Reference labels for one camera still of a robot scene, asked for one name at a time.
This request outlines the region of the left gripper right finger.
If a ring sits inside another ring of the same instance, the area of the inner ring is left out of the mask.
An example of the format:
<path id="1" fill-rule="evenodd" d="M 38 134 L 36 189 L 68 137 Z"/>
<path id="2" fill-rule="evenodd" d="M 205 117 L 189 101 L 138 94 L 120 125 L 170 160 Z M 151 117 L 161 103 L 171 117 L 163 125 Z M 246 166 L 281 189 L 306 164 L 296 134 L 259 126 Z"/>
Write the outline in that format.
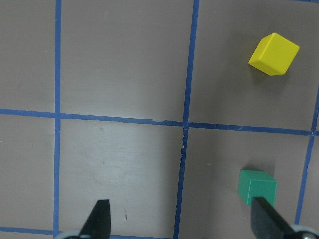
<path id="1" fill-rule="evenodd" d="M 299 234 L 263 197 L 251 201 L 251 230 L 257 239 L 298 239 Z"/>

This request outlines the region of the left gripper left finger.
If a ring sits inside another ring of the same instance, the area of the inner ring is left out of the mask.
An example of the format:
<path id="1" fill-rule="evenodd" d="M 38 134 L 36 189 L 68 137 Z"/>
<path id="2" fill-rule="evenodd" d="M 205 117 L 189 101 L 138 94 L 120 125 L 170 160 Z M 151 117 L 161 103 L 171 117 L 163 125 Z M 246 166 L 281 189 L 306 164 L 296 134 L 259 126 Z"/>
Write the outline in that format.
<path id="1" fill-rule="evenodd" d="M 79 233 L 80 239 L 109 239 L 111 212 L 108 199 L 98 200 Z"/>

